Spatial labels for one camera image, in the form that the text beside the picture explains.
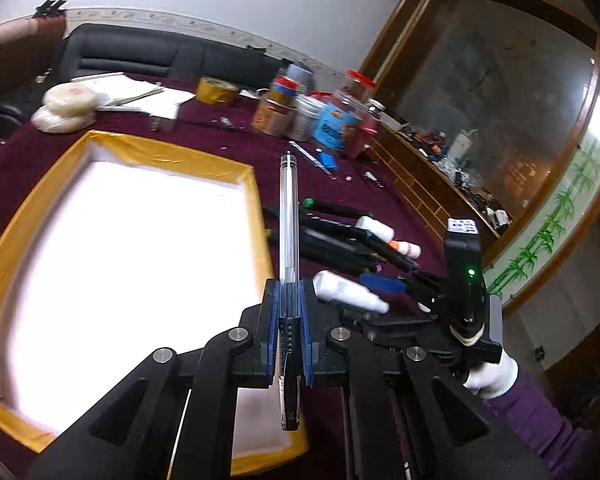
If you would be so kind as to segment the white gloved right hand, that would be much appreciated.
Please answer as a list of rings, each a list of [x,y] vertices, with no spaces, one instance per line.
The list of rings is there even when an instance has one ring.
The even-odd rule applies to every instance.
[[[471,370],[464,387],[482,400],[493,400],[513,388],[518,373],[518,363],[503,350],[497,363],[481,363]]]

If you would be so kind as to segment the purple sleeved right forearm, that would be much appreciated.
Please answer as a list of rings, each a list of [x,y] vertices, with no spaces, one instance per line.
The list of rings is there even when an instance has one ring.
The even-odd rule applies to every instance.
[[[593,451],[592,431],[573,426],[527,372],[519,372],[506,393],[483,403],[532,448],[552,479],[576,478]]]

